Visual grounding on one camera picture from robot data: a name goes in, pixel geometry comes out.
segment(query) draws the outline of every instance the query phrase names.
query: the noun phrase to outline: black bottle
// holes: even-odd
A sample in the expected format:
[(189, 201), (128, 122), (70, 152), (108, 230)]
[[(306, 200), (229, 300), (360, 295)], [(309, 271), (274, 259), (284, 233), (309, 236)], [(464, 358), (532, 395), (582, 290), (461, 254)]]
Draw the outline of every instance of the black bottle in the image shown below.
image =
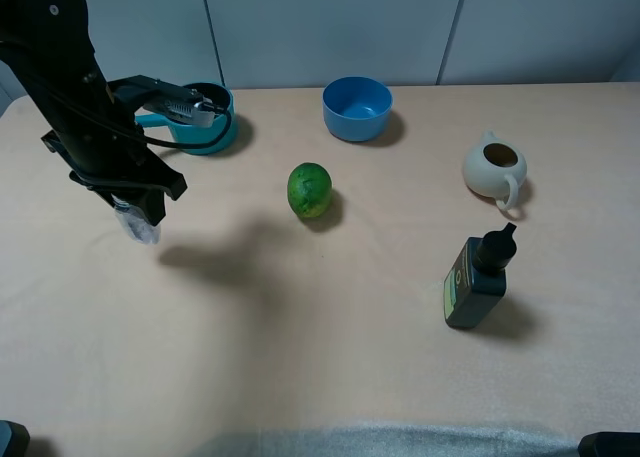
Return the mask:
[(469, 237), (444, 281), (444, 320), (449, 327), (473, 329), (507, 291), (504, 268), (515, 255), (514, 224)]

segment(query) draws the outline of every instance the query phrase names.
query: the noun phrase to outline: bottle cap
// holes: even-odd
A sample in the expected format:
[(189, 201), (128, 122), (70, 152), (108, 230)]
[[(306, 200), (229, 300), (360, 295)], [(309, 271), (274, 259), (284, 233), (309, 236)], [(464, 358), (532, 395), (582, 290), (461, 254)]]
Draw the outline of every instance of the bottle cap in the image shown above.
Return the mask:
[(514, 230), (516, 226), (509, 222), (504, 229), (489, 232), (482, 238), (471, 260), (476, 270), (497, 274), (507, 266), (518, 250), (513, 241)]

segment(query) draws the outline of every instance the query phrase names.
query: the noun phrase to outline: black object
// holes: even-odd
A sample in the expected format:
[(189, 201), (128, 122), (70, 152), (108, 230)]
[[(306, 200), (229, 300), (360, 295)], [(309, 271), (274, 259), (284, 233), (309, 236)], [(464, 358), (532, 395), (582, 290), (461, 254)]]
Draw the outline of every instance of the black object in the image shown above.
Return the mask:
[(450, 327), (472, 329), (507, 291), (504, 268), (515, 255), (514, 224), (470, 237), (444, 282), (444, 318)]
[(112, 207), (113, 196), (137, 207), (151, 225), (165, 216), (163, 194), (176, 200), (187, 184), (147, 144), (213, 145), (144, 135), (134, 112), (147, 100), (167, 95), (189, 103), (202, 95), (144, 76), (108, 84), (94, 58), (85, 0), (0, 0), (0, 60), (51, 125), (42, 140), (69, 164), (70, 178)]
[(598, 432), (583, 437), (578, 446), (580, 457), (638, 457), (640, 433)]
[(0, 420), (0, 457), (24, 457), (29, 440), (31, 437), (24, 425)]

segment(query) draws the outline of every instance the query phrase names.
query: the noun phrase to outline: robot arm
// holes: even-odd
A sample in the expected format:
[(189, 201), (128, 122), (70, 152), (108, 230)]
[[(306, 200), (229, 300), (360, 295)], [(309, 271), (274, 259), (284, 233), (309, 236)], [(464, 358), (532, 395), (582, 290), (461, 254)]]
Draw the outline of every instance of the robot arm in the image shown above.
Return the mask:
[(144, 105), (206, 126), (227, 110), (198, 92), (143, 76), (107, 83), (94, 52), (86, 0), (0, 0), (0, 60), (51, 125), (44, 143), (69, 164), (74, 182), (112, 207), (114, 198), (127, 202), (155, 226), (165, 216), (164, 194), (176, 200), (187, 185), (147, 144), (179, 146), (145, 137), (134, 112)]

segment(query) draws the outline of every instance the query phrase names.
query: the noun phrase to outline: white teapot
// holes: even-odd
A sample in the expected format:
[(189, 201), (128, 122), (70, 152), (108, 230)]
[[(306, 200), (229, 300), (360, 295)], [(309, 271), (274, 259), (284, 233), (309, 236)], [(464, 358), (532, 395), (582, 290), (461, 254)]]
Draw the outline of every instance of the white teapot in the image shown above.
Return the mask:
[(465, 157), (462, 175), (467, 187), (496, 199), (498, 208), (506, 211), (518, 202), (518, 189), (527, 177), (527, 162), (518, 149), (489, 130)]

